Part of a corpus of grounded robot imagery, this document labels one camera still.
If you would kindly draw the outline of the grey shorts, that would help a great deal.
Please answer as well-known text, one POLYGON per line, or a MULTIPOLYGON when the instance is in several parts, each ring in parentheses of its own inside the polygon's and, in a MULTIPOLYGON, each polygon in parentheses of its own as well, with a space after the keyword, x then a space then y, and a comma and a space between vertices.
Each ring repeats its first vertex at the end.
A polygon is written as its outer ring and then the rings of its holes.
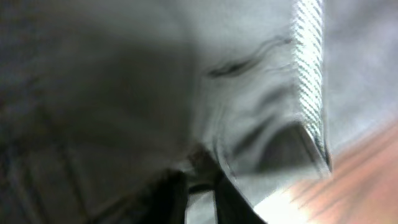
POLYGON ((396 1, 2 1, 1 222, 138 223, 187 176, 274 192, 397 118, 396 1))

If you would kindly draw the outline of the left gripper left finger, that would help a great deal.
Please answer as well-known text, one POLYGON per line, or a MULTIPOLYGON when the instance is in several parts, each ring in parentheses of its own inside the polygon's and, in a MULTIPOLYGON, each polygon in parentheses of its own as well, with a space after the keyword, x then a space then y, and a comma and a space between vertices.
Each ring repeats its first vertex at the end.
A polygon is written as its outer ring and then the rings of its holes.
POLYGON ((139 224, 185 224, 188 203, 187 176, 174 172, 143 198, 139 224))

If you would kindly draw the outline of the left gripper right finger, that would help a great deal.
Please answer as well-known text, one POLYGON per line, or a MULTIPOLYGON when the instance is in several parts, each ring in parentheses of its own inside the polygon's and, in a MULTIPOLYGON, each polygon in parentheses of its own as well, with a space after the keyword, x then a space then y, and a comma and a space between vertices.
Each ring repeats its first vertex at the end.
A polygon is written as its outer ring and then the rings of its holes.
POLYGON ((214 185, 217 224, 267 224, 226 177, 214 185))

